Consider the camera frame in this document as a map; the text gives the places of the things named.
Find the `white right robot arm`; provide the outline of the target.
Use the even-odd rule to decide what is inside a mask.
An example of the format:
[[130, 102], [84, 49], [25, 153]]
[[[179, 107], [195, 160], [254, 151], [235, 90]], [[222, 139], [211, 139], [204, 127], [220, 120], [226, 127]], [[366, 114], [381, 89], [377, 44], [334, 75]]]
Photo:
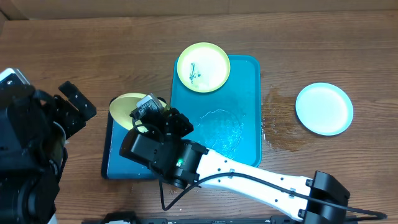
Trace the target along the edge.
[[184, 137], [193, 131], [175, 108], [141, 106], [112, 109], [128, 130], [120, 155], [146, 166], [160, 184], [184, 192], [196, 186], [241, 194], [273, 207], [301, 223], [343, 223], [349, 192], [332, 175], [314, 178], [283, 175], [236, 162]]

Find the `yellow plate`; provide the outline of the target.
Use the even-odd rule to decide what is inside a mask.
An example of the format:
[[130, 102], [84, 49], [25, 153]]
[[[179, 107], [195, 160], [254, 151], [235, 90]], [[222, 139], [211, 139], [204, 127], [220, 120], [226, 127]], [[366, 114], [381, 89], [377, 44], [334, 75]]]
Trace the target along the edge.
[[133, 128], [132, 118], [130, 117], [131, 111], [136, 109], [136, 104], [146, 94], [143, 93], [126, 93], [115, 100], [109, 106], [109, 112], [112, 118], [126, 130]]
[[187, 47], [177, 59], [177, 76], [188, 89], [209, 93], [221, 88], [229, 78], [231, 63], [226, 52], [209, 42]]

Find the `light blue plate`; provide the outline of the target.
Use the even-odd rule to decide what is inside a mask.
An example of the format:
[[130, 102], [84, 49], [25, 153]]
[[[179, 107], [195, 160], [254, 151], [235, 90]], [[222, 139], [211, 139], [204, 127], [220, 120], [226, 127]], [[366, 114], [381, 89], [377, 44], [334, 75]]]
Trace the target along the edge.
[[312, 83], [302, 89], [295, 102], [295, 112], [309, 131], [322, 136], [341, 134], [354, 118], [349, 96], [330, 83]]

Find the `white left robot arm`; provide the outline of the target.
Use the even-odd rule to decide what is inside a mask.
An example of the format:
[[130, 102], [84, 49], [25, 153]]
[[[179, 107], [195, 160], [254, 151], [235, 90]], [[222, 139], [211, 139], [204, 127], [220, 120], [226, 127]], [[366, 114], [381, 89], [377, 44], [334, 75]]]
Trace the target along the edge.
[[1, 223], [57, 223], [55, 199], [68, 139], [96, 115], [71, 82], [36, 89], [16, 68], [1, 72]]

